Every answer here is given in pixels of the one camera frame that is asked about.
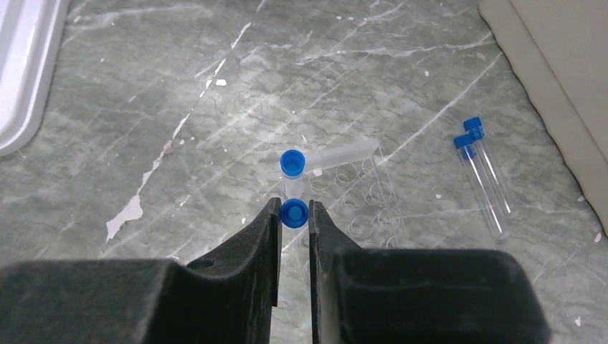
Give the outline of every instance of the gray marble tabletop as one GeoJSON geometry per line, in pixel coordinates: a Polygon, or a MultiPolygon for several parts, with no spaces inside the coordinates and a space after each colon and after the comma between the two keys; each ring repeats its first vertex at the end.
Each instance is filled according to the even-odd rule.
{"type": "MultiPolygon", "coordinates": [[[[0,159],[0,262],[187,262],[260,210],[280,152],[370,137],[418,247],[493,247],[452,147],[472,115],[554,343],[608,342],[608,240],[477,0],[73,0],[41,129],[0,159]]],[[[272,342],[309,343],[285,232],[272,342]]]]}

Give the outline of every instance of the beige object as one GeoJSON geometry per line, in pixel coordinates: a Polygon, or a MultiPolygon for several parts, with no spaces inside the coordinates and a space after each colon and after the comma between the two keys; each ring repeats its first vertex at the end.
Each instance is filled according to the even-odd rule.
{"type": "Polygon", "coordinates": [[[608,228],[608,1],[484,0],[480,12],[608,228]]]}

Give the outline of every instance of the white tray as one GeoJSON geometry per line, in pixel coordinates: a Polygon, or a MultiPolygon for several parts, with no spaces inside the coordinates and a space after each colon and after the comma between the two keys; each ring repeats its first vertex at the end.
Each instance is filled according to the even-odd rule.
{"type": "Polygon", "coordinates": [[[42,121],[69,0],[0,0],[0,156],[42,121]]]}

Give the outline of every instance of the blue cap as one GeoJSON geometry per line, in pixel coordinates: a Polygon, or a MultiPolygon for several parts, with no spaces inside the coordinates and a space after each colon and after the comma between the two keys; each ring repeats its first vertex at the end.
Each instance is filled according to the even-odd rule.
{"type": "Polygon", "coordinates": [[[281,171],[288,177],[297,177],[304,171],[306,158],[296,149],[285,151],[281,156],[281,171]]]}
{"type": "Polygon", "coordinates": [[[281,221],[289,228],[300,228],[308,221],[308,207],[300,199],[288,199],[281,206],[281,221]]]}
{"type": "Polygon", "coordinates": [[[465,127],[465,131],[473,130],[481,126],[481,119],[479,117],[469,118],[462,122],[462,125],[465,127]]]}
{"type": "Polygon", "coordinates": [[[454,145],[456,145],[456,149],[460,150],[461,148],[465,148],[462,150],[462,158],[465,160],[469,160],[470,158],[475,156],[475,151],[471,146],[473,143],[473,137],[470,134],[464,134],[461,136],[457,136],[454,139],[454,145]]]}

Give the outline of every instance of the blue lid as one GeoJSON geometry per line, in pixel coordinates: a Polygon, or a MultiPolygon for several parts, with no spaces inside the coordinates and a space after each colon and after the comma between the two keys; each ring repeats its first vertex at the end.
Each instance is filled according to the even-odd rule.
{"type": "Polygon", "coordinates": [[[285,151],[281,156],[281,171],[288,177],[297,177],[304,171],[306,158],[296,149],[285,151]]]}
{"type": "Polygon", "coordinates": [[[454,144],[456,145],[456,149],[461,149],[462,147],[465,147],[466,145],[470,145],[472,143],[473,143],[473,138],[469,134],[457,136],[454,139],[454,144]]]}
{"type": "Polygon", "coordinates": [[[288,199],[281,206],[281,221],[289,228],[300,228],[308,221],[308,207],[300,199],[288,199]]]}
{"type": "Polygon", "coordinates": [[[479,117],[469,118],[462,122],[462,125],[465,127],[465,131],[473,130],[481,126],[481,119],[479,117]]]}

